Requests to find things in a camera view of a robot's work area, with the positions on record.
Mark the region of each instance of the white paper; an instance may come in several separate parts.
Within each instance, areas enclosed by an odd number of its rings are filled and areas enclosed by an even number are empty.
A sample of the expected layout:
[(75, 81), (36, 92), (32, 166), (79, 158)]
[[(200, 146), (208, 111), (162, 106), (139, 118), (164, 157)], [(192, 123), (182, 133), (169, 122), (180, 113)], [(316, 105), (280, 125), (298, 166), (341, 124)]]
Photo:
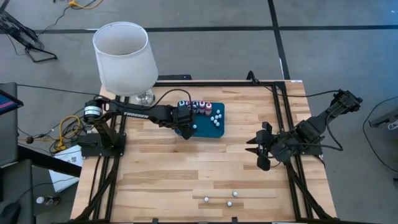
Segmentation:
[[(66, 149), (64, 151), (59, 152), (58, 154), (54, 155), (54, 158), (61, 159), (63, 161), (72, 163), (76, 166), (80, 166), (80, 167), (83, 166), (83, 157), (81, 156), (81, 148), (80, 148), (80, 146), (77, 146), (77, 145), (70, 147), (69, 149)], [(74, 183), (79, 181), (78, 177), (70, 179), (73, 176), (61, 174), (61, 173), (55, 172), (53, 170), (50, 170), (50, 176), (51, 176), (52, 182), (55, 183), (55, 184), (53, 184), (55, 192), (61, 192), (65, 189), (67, 189), (68, 187), (70, 187), (71, 185), (73, 185)]]

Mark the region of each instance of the floor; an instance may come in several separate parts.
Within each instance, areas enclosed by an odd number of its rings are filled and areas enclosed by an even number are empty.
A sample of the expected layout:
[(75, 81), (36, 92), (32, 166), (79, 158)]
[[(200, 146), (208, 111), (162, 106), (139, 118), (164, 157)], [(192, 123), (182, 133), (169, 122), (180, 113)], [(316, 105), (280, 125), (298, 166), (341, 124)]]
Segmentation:
[[(384, 26), (398, 24), (398, 2), (394, 0), (274, 0), (280, 27), (290, 26)], [(11, 1), (6, 11), (35, 30), (53, 24), (66, 2), (49, 0)], [(76, 29), (99, 28), (109, 22), (130, 21), (145, 28), (272, 26), (264, 0), (113, 0), (92, 10), (66, 10), (51, 30), (69, 34), (43, 34), (45, 49), (59, 60), (34, 64), (17, 56), (7, 36), (0, 35), (0, 82), (17, 82), (67, 90), (97, 93), (100, 80), (92, 46), (93, 34)], [(285, 58), (276, 45), (273, 30), (150, 32), (149, 38), (161, 75), (191, 74), (201, 79), (242, 79), (253, 70), (258, 79), (283, 77), (303, 80), (307, 93), (347, 89), (364, 102), (359, 112), (331, 123), (343, 152), (325, 149), (326, 171), (338, 217), (342, 220), (395, 223), (398, 220), (396, 176), (383, 166), (368, 146), (362, 123), (376, 103), (398, 95), (398, 29), (287, 30), (280, 29)], [(19, 53), (23, 52), (16, 43)], [(285, 67), (283, 75), (280, 60)], [(32, 134), (44, 133), (63, 117), (80, 109), (90, 96), (20, 87), (19, 127)], [(309, 98), (313, 114), (322, 112), (331, 96)], [(398, 101), (381, 105), (371, 116), (393, 110)], [(391, 167), (398, 169), (396, 132), (366, 128), (375, 150)], [(325, 134), (323, 143), (334, 144)], [(48, 144), (34, 143), (47, 149)], [(37, 169), (36, 183), (48, 181), (46, 170)], [(72, 209), (75, 186), (61, 193), (65, 200), (51, 212), (45, 209), (38, 223), (66, 221)], [(51, 187), (36, 189), (35, 195), (52, 194)]]

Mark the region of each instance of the white lamp shade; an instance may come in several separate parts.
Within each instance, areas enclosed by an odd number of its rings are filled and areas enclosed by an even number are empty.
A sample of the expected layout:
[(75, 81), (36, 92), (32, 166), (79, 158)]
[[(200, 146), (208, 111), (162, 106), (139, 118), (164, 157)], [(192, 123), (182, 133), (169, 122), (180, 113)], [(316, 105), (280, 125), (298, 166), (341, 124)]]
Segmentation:
[(114, 22), (97, 30), (93, 44), (106, 90), (131, 96), (154, 86), (158, 71), (144, 28), (131, 22)]

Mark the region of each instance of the wooden tabletop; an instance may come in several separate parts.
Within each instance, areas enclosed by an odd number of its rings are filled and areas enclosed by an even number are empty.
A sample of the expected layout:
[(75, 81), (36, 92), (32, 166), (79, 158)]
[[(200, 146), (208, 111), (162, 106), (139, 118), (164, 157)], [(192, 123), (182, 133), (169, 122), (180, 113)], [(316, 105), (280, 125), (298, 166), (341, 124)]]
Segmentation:
[[(301, 82), (286, 81), (286, 85), (290, 95), (305, 94)], [(155, 87), (153, 91), (159, 97), (173, 88)], [(151, 222), (159, 218), (160, 222), (230, 222), (231, 217), (241, 222), (294, 221), (285, 167), (259, 170), (257, 156), (244, 150), (248, 146), (245, 142), (256, 136), (263, 121), (278, 132), (272, 93), (261, 86), (179, 88), (189, 91), (192, 100), (225, 104), (224, 136), (184, 140), (148, 120), (127, 118), (126, 151), (119, 166), (111, 221)], [(101, 94), (114, 97), (104, 89)], [(161, 104), (176, 105), (179, 100), (187, 100), (187, 96), (175, 91)], [(279, 100), (285, 114), (282, 97)], [(289, 97), (289, 102), (295, 123), (310, 117), (306, 98)], [(88, 204), (96, 160), (84, 161), (71, 218)], [(302, 156), (302, 160), (309, 191), (335, 216), (322, 163), (312, 156)], [(304, 217), (302, 196), (297, 192)], [(100, 217), (104, 216), (107, 196), (105, 193)], [(226, 205), (228, 201), (233, 202), (232, 207)]]

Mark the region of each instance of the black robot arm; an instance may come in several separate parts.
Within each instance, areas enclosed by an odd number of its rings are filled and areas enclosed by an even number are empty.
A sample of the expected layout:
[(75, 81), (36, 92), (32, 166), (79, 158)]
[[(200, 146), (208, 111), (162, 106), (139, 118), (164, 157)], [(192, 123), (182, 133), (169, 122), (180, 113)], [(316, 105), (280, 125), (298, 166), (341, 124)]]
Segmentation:
[(148, 119), (159, 127), (179, 129), (184, 139), (189, 139), (194, 130), (193, 112), (189, 107), (170, 105), (141, 106), (121, 103), (105, 97), (90, 100), (85, 105), (84, 121), (93, 125), (97, 133), (81, 137), (78, 144), (82, 147), (82, 156), (120, 156), (124, 152), (126, 135), (111, 129), (107, 120), (116, 116)]
[(272, 134), (272, 126), (268, 122), (262, 124), (262, 130), (256, 133), (256, 137), (247, 144), (257, 144), (256, 148), (246, 149), (256, 153), (259, 158), (257, 165), (263, 170), (269, 170), (270, 158), (279, 162), (288, 162), (290, 157), (296, 153), (319, 155), (322, 153), (318, 145), (324, 136), (328, 124), (337, 116), (359, 110), (361, 98), (355, 97), (349, 91), (339, 90), (333, 95), (329, 108), (318, 116), (312, 116), (305, 121), (299, 122), (294, 128), (287, 132)]

